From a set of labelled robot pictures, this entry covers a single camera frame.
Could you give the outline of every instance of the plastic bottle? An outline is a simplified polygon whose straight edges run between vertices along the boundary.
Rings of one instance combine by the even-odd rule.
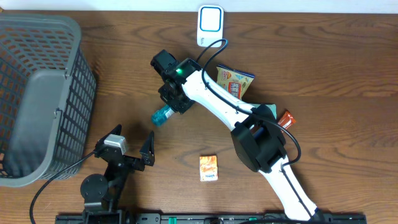
[[[157,127],[160,127],[163,123],[167,121],[169,117],[171,117],[175,112],[173,111],[172,108],[170,108],[168,105],[165,105],[162,109],[156,111],[152,117],[151,120],[154,125]]]

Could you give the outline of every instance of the plastic basket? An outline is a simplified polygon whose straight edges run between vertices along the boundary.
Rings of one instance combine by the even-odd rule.
[[[68,17],[0,14],[0,185],[48,179],[81,159],[96,80],[80,40]]]

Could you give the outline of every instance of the white wall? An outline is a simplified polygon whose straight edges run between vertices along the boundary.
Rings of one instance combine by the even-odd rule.
[[[197,11],[217,4],[226,12],[398,13],[398,0],[0,0],[3,9]]]

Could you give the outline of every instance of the laundry basket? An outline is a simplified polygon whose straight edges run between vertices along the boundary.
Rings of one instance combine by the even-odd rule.
[[[48,179],[81,159],[96,80],[80,39],[68,17],[0,14],[0,185]]]

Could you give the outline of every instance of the wood grain surface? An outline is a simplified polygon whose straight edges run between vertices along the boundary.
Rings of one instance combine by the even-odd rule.
[[[85,57],[99,75],[85,154],[118,123],[132,156],[155,131],[155,166],[129,177],[121,205],[164,213],[283,210],[267,181],[240,162],[228,129],[204,107],[194,105],[161,128],[150,121],[164,105],[150,60],[162,49],[181,60],[201,52],[196,13],[34,13],[75,19]],[[209,74],[216,77],[217,63],[254,73],[243,100],[275,103],[279,116],[294,115],[290,130],[303,155],[293,169],[318,207],[364,213],[369,224],[397,223],[398,16],[226,13],[224,37],[229,47]],[[286,148],[295,157],[289,140]],[[202,154],[218,156],[218,181],[200,182]],[[80,213],[82,180],[105,168],[92,157],[75,177],[51,183],[35,205],[37,223]],[[1,187],[0,223],[28,223],[30,201],[43,183]]]

